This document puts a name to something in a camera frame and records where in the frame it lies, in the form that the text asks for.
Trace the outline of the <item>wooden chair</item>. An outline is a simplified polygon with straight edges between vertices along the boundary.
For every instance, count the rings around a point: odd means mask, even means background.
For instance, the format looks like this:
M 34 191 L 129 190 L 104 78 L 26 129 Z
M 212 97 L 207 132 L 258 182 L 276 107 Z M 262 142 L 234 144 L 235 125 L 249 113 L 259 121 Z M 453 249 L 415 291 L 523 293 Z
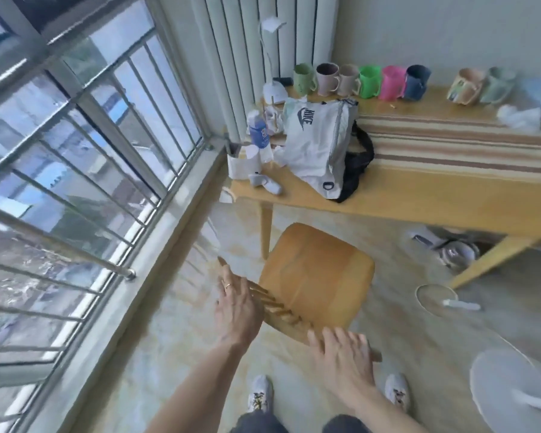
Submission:
M 248 291 L 261 306 L 262 322 L 309 346 L 312 331 L 324 345 L 324 329 L 349 329 L 365 302 L 375 274 L 366 252 L 304 223 L 289 225 L 274 247 L 261 227 L 264 265 Z

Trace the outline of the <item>person's white right shoe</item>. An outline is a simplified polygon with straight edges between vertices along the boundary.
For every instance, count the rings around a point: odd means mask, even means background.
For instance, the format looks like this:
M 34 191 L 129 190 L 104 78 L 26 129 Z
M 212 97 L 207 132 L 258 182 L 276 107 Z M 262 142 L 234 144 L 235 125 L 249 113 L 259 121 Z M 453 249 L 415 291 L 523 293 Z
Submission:
M 405 413 L 410 412 L 411 395 L 408 382 L 402 373 L 391 373 L 384 384 L 384 395 L 391 403 L 401 408 Z

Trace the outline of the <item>bright green mug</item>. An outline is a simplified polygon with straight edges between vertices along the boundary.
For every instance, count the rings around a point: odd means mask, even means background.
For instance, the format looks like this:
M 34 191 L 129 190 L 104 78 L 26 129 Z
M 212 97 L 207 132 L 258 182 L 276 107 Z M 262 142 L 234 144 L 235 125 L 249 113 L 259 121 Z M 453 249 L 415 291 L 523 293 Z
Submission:
M 359 68 L 361 87 L 359 96 L 362 99 L 378 97 L 382 84 L 382 68 L 378 65 L 364 65 Z

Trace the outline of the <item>person's dark blue trousers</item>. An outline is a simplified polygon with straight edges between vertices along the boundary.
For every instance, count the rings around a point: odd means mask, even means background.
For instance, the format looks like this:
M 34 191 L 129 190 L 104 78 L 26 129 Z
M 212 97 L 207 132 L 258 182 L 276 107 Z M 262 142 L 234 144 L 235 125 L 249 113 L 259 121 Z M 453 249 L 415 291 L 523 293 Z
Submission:
M 229 433 L 290 433 L 271 412 L 255 410 L 241 415 Z M 372 433 L 359 418 L 340 414 L 322 427 L 321 433 Z

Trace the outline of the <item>metal window railing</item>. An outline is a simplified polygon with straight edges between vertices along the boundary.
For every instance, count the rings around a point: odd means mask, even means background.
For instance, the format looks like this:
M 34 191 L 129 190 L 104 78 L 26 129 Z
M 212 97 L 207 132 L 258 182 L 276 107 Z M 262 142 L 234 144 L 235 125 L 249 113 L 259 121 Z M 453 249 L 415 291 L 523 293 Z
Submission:
M 78 92 L 40 75 L 0 105 L 0 433 L 29 420 L 196 157 L 155 28 L 79 44 Z

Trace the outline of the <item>pink mug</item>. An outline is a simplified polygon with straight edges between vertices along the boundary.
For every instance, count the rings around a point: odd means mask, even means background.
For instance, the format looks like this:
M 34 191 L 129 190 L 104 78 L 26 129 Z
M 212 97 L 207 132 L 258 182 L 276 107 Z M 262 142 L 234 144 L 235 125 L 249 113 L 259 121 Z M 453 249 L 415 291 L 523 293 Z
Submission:
M 383 101 L 396 101 L 403 97 L 407 68 L 389 65 L 381 70 L 382 81 L 378 98 Z

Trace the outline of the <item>white radiator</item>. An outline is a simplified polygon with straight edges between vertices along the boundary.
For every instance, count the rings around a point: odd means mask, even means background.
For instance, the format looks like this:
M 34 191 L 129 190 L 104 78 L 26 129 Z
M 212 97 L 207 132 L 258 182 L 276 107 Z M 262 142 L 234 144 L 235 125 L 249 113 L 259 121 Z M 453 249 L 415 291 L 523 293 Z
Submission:
M 231 143 L 246 136 L 246 114 L 264 86 L 295 66 L 330 62 L 339 0 L 190 0 Z

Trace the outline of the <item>person's right forearm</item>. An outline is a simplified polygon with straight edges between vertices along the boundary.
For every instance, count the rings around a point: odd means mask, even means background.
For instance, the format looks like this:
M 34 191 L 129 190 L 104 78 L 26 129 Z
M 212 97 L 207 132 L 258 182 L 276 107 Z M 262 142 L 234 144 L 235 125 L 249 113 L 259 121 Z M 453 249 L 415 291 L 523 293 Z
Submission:
M 340 398 L 372 433 L 430 433 L 376 388 L 353 388 Z

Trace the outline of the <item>white fan base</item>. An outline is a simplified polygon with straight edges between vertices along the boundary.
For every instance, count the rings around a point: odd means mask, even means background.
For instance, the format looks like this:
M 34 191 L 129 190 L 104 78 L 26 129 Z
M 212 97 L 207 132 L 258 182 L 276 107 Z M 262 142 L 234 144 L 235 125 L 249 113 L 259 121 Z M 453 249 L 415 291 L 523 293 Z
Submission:
M 514 349 L 478 354 L 469 387 L 492 433 L 541 433 L 541 363 Z

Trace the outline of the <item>person's white left shoe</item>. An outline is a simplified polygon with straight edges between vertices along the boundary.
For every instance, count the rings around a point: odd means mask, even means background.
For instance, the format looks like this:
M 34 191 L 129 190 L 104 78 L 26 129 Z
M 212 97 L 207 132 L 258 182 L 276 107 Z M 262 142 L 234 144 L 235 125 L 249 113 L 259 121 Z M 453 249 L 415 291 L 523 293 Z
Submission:
M 247 400 L 247 413 L 273 414 L 274 387 L 269 376 L 258 375 L 252 380 Z

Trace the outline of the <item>person's left forearm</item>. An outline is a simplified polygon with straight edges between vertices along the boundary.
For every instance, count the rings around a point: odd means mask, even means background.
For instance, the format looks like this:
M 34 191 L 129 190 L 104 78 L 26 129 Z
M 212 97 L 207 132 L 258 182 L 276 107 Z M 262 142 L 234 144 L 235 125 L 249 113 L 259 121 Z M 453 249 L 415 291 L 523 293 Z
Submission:
M 225 401 L 251 341 L 224 336 L 195 365 L 144 433 L 217 433 Z

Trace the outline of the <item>white desk lamp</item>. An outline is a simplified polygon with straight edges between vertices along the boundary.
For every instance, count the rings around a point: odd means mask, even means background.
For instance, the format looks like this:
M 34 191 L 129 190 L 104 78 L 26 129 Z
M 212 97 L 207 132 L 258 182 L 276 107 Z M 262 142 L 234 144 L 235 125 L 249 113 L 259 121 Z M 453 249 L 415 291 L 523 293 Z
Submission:
M 277 31 L 286 24 L 278 16 L 269 16 L 259 23 L 259 36 L 262 45 L 262 51 L 266 57 L 268 63 L 268 69 L 265 70 L 265 84 L 262 87 L 263 99 L 266 104 L 282 103 L 288 98 L 286 87 L 280 80 L 275 80 L 272 75 L 272 58 L 266 47 L 264 33 L 275 34 Z

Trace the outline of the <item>person's white shoe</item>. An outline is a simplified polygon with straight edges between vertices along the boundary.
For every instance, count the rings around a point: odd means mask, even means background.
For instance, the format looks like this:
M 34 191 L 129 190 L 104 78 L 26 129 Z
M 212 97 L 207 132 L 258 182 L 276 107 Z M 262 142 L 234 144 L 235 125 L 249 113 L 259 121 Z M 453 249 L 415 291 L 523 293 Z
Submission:
M 391 403 L 401 408 L 405 413 L 410 412 L 411 395 L 408 382 L 402 373 L 391 373 L 384 384 L 384 395 Z
M 258 375 L 252 380 L 247 400 L 247 413 L 273 414 L 274 387 L 269 376 Z

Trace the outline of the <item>wooden table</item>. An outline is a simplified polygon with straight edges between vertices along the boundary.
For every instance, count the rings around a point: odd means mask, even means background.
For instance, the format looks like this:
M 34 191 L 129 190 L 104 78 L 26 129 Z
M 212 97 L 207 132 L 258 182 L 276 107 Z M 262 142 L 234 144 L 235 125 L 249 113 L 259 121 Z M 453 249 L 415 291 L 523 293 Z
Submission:
M 447 90 L 431 86 L 416 102 L 360 99 L 358 118 L 406 116 L 504 126 L 497 122 L 494 106 L 454 104 L 447 101 Z M 235 200 L 250 200 L 258 205 L 260 239 L 261 227 L 269 229 L 271 236 L 273 208 L 278 204 L 502 234 L 499 243 L 450 281 L 452 289 L 541 242 L 541 183 L 381 167 L 374 161 L 361 177 L 355 194 L 341 204 L 327 201 L 286 167 L 273 163 L 266 164 L 263 173 L 281 184 L 282 196 L 255 189 L 247 181 L 233 181 L 230 194 Z

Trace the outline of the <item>person's right hand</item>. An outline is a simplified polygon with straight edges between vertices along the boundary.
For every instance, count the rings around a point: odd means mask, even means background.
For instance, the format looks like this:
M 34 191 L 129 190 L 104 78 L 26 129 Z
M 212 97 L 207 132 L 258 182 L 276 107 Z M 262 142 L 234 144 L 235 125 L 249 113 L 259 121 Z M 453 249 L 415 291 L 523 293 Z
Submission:
M 364 335 L 340 327 L 324 327 L 321 339 L 326 360 L 315 363 L 325 385 L 334 395 L 341 400 L 340 395 L 353 388 L 375 388 L 370 345 Z

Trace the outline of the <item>person's left hand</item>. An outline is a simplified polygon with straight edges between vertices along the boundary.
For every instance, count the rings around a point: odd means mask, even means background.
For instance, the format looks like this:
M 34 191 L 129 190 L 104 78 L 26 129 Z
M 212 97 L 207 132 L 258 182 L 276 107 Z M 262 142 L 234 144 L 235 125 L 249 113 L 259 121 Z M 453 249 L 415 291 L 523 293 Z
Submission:
M 228 264 L 224 259 L 219 259 L 219 263 L 221 267 L 223 264 Z M 252 294 L 249 281 L 245 279 Z M 262 304 L 253 294 L 252 298 L 253 306 L 216 306 L 215 308 L 220 342 L 237 346 L 242 354 L 246 353 L 259 334 L 264 319 Z

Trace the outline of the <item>white crumpled tissue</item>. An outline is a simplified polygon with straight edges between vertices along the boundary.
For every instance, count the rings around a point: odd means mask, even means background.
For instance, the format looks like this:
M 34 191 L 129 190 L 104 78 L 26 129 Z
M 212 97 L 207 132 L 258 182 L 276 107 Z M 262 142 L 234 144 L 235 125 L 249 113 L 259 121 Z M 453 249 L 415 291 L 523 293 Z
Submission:
M 510 129 L 534 133 L 541 129 L 541 108 L 520 110 L 505 104 L 498 108 L 497 119 Z

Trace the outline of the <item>white paper cup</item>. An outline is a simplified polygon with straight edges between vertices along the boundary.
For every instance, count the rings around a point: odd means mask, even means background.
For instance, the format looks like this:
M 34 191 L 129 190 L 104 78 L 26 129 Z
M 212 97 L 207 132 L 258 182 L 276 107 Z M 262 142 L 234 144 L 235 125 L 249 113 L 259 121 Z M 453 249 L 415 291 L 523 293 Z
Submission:
M 227 155 L 228 176 L 232 180 L 249 180 L 251 175 L 262 171 L 260 148 L 244 145 L 238 150 L 238 156 Z

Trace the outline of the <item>patterned beige mug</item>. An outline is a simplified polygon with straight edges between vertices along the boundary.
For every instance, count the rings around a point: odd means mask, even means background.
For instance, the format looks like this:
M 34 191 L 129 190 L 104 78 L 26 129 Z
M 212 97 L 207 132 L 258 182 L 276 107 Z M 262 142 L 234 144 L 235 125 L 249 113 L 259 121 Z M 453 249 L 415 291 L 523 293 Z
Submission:
M 486 72 L 465 67 L 457 73 L 447 93 L 447 101 L 460 106 L 474 105 L 482 92 Z

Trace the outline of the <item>white and black drawstring bag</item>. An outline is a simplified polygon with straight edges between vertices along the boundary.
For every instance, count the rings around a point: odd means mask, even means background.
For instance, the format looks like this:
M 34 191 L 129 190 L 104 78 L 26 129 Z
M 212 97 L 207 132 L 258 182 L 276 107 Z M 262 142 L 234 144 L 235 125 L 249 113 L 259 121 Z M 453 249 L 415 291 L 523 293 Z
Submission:
M 286 140 L 275 149 L 275 162 L 325 199 L 345 202 L 375 158 L 370 136 L 356 122 L 358 111 L 353 98 L 288 99 L 283 107 Z

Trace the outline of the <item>light green mug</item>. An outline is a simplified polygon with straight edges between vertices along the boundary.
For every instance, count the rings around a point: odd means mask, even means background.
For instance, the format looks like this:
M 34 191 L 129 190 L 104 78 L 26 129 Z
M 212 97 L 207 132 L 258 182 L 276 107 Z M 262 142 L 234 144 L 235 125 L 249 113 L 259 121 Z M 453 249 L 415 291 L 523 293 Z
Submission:
M 317 90 L 317 80 L 312 65 L 300 63 L 294 67 L 294 89 L 298 96 L 303 97 Z

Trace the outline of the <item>grey mug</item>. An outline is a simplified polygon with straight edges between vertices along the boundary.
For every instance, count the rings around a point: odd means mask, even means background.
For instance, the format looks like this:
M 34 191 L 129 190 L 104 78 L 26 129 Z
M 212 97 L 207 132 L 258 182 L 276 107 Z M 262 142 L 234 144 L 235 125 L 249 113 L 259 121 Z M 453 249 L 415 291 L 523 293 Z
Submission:
M 339 66 L 335 63 L 321 63 L 316 67 L 317 94 L 329 96 L 336 93 L 339 83 Z

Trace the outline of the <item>small white bottle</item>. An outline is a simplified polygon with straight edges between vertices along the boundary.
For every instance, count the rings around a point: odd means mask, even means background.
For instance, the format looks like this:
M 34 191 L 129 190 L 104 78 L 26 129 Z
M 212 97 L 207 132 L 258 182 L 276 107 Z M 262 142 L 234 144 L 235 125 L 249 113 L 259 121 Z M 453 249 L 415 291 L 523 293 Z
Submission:
M 282 186 L 267 175 L 254 173 L 250 174 L 248 179 L 253 188 L 263 188 L 274 196 L 280 196 L 283 193 Z

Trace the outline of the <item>white bottle with blue label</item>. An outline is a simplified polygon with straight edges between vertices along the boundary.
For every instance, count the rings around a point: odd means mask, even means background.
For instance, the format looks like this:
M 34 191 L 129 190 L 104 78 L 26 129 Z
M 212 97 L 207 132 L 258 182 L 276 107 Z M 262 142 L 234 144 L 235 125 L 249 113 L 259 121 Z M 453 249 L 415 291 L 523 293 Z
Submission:
M 251 143 L 259 149 L 261 162 L 271 162 L 274 157 L 264 117 L 259 110 L 253 109 L 246 115 L 246 122 Z

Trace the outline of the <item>striped table runner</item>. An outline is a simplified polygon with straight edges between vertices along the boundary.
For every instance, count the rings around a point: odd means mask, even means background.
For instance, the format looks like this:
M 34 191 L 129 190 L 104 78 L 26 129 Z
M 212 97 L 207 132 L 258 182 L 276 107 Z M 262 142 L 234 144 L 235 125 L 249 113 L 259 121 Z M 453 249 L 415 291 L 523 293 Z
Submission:
M 541 183 L 541 131 L 406 116 L 360 116 L 358 126 L 381 167 Z

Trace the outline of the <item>grey window frame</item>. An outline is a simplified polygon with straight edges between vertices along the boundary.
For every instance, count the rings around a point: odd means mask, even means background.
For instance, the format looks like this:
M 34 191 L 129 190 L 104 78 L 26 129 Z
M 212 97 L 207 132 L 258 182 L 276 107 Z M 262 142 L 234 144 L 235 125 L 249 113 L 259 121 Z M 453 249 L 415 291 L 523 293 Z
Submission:
M 204 149 L 151 0 L 0 0 L 0 433 L 22 433 Z

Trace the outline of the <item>pale green mug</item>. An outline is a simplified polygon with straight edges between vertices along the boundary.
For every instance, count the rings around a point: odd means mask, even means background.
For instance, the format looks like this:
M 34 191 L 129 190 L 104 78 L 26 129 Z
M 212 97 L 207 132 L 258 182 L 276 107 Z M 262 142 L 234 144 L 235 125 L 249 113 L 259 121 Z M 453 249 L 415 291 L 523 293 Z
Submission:
M 479 103 L 485 105 L 501 104 L 512 92 L 518 73 L 505 67 L 491 67 L 486 72 L 485 84 Z

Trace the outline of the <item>dark blue mug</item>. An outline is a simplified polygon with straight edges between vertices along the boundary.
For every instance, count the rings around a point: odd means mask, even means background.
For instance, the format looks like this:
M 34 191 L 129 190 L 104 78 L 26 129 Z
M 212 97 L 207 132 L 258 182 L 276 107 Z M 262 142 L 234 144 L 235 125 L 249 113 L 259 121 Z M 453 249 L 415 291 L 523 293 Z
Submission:
M 424 65 L 410 65 L 406 70 L 403 99 L 420 101 L 427 90 L 427 83 L 432 74 L 430 68 Z

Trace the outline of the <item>white crumpled wrapper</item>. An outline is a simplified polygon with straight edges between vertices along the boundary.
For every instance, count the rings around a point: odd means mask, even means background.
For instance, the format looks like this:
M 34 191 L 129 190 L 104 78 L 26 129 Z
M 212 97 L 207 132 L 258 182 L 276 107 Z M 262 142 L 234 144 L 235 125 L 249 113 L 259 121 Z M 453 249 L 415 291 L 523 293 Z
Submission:
M 267 131 L 270 136 L 284 135 L 285 123 L 284 123 L 284 107 L 285 102 L 276 104 L 266 104 L 263 107 L 264 119 L 267 124 Z

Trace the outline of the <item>grey appliance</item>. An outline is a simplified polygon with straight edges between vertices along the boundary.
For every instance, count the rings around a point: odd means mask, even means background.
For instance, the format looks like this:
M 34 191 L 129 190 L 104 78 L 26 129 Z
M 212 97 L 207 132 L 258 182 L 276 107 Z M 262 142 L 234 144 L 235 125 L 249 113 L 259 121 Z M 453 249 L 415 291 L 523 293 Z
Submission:
M 411 230 L 407 236 L 431 251 L 443 266 L 454 272 L 461 273 L 468 269 L 481 255 L 479 248 L 472 242 L 442 237 L 426 228 Z

